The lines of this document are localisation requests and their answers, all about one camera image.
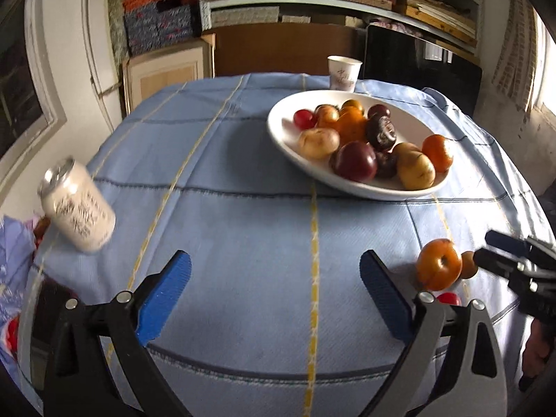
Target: tablecloth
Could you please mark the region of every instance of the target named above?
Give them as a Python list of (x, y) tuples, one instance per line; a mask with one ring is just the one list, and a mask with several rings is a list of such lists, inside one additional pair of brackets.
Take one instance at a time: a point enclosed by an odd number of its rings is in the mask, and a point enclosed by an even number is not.
[[(39, 271), (85, 303), (107, 302), (185, 250), (193, 275), (148, 350), (193, 415), (356, 416), (403, 348), (360, 280), (364, 251), (411, 278), (435, 238), (453, 238), (461, 252), (484, 245), (488, 229), (554, 242), (498, 143), (432, 89), (365, 80), (356, 92), (457, 141), (436, 196), (377, 202), (315, 183), (276, 149), (265, 122), (280, 99), (328, 86), (323, 76), (250, 74), (169, 86), (142, 102), (88, 165), (116, 212), (110, 242), (87, 255), (48, 231), (23, 333)], [(484, 271), (457, 291), (465, 304), (485, 301), (513, 380), (523, 331), (515, 296)], [(442, 345), (416, 403), (430, 391)], [(123, 397), (136, 404), (106, 349)]]

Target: metal screw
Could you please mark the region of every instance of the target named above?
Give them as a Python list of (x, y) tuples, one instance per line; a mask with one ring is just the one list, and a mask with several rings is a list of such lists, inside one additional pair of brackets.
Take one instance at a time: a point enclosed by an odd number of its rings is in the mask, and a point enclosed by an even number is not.
[(471, 304), (473, 305), (474, 308), (476, 308), (477, 310), (484, 310), (485, 309), (485, 303), (483, 303), (480, 300), (472, 300)]
[(419, 295), (419, 301), (430, 304), (431, 302), (434, 302), (434, 296), (433, 294), (427, 292), (427, 291), (422, 291)]
[(71, 298), (66, 301), (66, 309), (73, 310), (76, 307), (77, 307), (77, 300), (75, 298)]
[(120, 304), (125, 304), (126, 302), (131, 301), (132, 296), (133, 295), (129, 291), (121, 291), (120, 293), (118, 293), (118, 296), (116, 296), (116, 301), (118, 301)]

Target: can top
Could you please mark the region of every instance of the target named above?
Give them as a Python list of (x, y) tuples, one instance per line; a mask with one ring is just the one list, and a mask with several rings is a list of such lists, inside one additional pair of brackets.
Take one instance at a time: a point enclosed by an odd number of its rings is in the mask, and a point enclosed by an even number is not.
[(66, 180), (74, 165), (75, 160), (73, 157), (67, 157), (56, 163), (52, 168), (49, 168), (49, 170), (44, 173), (41, 183), (38, 186), (38, 195), (43, 198), (52, 193), (59, 184)]

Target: curtain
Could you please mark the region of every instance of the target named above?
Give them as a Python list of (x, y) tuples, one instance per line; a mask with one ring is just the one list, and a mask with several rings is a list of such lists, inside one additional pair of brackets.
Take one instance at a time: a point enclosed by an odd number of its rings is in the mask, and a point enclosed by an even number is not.
[(537, 67), (536, 13), (529, 0), (511, 0), (502, 51), (493, 84), (526, 111), (531, 101)]

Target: white plate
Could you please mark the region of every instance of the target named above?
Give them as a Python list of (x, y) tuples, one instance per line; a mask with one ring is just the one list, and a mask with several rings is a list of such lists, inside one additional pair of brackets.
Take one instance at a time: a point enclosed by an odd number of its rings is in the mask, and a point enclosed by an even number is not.
[(344, 101), (349, 99), (359, 100), (365, 107), (365, 111), (377, 103), (385, 104), (390, 108), (390, 118), (398, 135), (397, 142), (406, 141), (421, 146), (423, 140), (433, 134), (423, 122), (382, 100), (345, 91), (316, 90), (293, 94), (274, 105), (266, 121), (270, 137), (278, 148), (307, 174), (333, 188), (355, 196), (379, 201), (404, 201), (435, 193), (446, 184), (448, 173), (437, 174), (431, 188), (418, 191), (405, 190), (397, 178), (373, 179), (365, 183), (352, 182), (334, 174), (328, 166), (328, 160), (308, 160), (299, 155), (297, 139), (300, 131), (294, 126), (294, 113), (302, 108), (314, 110), (318, 105), (324, 103), (341, 106)]

